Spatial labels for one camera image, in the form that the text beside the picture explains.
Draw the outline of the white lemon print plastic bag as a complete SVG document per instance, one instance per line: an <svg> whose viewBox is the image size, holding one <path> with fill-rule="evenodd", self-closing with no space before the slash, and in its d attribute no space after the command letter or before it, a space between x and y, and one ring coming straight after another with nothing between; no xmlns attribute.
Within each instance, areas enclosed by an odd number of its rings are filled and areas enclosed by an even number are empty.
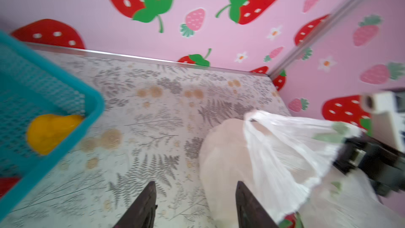
<svg viewBox="0 0 405 228"><path fill-rule="evenodd" d="M367 175L333 166L348 138L347 122L286 117L257 110L210 130L199 153L200 179L219 228L239 228L236 188L243 181L278 225L298 212L303 228L402 228L381 204Z"/></svg>

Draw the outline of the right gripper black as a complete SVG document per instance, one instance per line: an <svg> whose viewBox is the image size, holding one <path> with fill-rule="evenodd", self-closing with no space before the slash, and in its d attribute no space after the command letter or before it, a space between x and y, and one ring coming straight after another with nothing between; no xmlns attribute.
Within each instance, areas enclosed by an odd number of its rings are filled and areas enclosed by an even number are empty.
<svg viewBox="0 0 405 228"><path fill-rule="evenodd" d="M344 175L363 171L377 195L405 190L405 154L369 136L348 138L333 165Z"/></svg>

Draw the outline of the pink fake dragon fruit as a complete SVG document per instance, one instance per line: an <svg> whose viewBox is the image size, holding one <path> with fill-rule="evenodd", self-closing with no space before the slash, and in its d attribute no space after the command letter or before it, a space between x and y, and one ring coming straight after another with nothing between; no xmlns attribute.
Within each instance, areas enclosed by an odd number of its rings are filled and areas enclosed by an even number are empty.
<svg viewBox="0 0 405 228"><path fill-rule="evenodd" d="M278 224L279 228L303 228L301 216L298 212L287 215L283 221Z"/></svg>

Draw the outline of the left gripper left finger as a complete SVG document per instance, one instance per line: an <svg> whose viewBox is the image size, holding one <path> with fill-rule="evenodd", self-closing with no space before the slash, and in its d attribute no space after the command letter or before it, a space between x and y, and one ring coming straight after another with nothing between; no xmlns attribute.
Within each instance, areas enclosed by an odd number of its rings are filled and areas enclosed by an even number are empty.
<svg viewBox="0 0 405 228"><path fill-rule="evenodd" d="M113 228L153 228L156 199L156 183L150 181Z"/></svg>

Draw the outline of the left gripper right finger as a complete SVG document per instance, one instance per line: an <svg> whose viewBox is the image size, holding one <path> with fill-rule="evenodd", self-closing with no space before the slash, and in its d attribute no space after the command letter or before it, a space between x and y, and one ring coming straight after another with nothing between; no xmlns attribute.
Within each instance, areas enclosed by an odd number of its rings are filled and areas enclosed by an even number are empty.
<svg viewBox="0 0 405 228"><path fill-rule="evenodd" d="M237 182L235 198L240 228L278 228L243 181Z"/></svg>

